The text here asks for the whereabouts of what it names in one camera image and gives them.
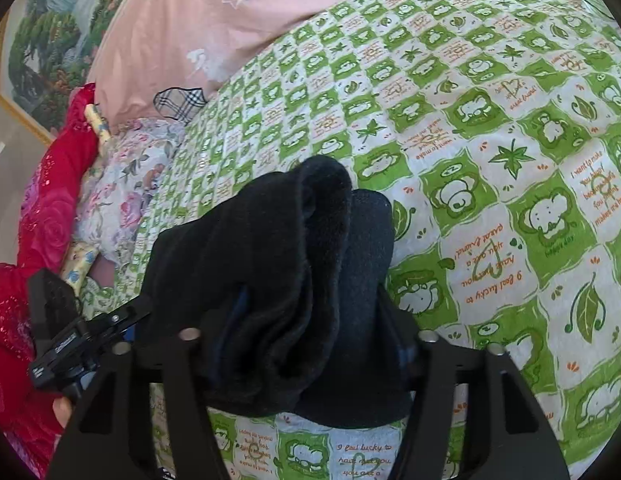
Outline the person's left hand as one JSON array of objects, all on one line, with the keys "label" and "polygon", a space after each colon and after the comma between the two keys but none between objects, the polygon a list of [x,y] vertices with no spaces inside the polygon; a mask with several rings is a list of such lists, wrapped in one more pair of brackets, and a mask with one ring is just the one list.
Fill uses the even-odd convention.
[{"label": "person's left hand", "polygon": [[52,410],[59,425],[62,428],[68,426],[68,422],[70,421],[74,411],[72,402],[65,396],[60,396],[60,398],[56,398],[56,400],[53,401]]}]

